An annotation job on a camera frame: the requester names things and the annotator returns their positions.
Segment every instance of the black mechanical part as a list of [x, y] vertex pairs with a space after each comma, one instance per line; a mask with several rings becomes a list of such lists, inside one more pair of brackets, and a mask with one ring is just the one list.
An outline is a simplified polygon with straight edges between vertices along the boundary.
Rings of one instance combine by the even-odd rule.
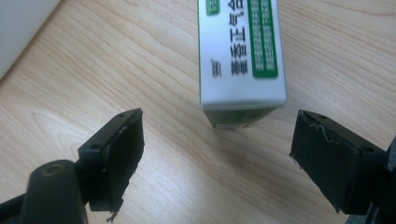
[[396, 223], [395, 153], [325, 116], [301, 110], [290, 156], [337, 212], [353, 215], [347, 223], [390, 224]]
[[78, 175], [92, 211], [119, 212], [143, 155], [140, 109], [118, 114], [78, 149]]
[[88, 223], [73, 162], [52, 161], [32, 172], [21, 223]]
[[143, 155], [142, 110], [118, 114], [78, 149], [79, 160], [32, 172], [25, 194], [0, 204], [0, 223], [87, 223], [84, 205], [114, 216]]

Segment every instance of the green logo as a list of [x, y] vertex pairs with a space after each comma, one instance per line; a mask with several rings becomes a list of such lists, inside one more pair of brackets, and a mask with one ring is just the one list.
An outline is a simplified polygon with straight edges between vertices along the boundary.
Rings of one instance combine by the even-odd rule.
[[220, 0], [206, 0], [206, 15], [214, 16], [220, 13]]

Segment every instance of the green stripe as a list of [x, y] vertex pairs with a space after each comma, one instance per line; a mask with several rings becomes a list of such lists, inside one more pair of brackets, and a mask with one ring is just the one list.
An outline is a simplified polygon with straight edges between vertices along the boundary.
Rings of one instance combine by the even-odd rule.
[[247, 1], [253, 76], [277, 77], [271, 0]]

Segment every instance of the white cardboard box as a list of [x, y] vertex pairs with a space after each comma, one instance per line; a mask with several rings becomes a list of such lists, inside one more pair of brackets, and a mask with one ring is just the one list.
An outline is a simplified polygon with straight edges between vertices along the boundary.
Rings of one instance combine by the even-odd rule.
[[0, 78], [60, 0], [0, 0]]
[[276, 0], [198, 0], [201, 107], [238, 128], [286, 103]]

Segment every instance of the wooden table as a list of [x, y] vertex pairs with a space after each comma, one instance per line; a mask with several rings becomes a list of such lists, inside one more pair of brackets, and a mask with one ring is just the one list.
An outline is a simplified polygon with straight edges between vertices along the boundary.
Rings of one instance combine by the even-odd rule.
[[388, 147], [396, 2], [279, 0], [288, 102], [235, 131], [212, 129], [200, 109], [196, 5], [62, 1], [0, 81], [0, 201], [141, 107], [145, 153], [117, 223], [344, 223], [289, 157], [294, 123], [315, 111]]

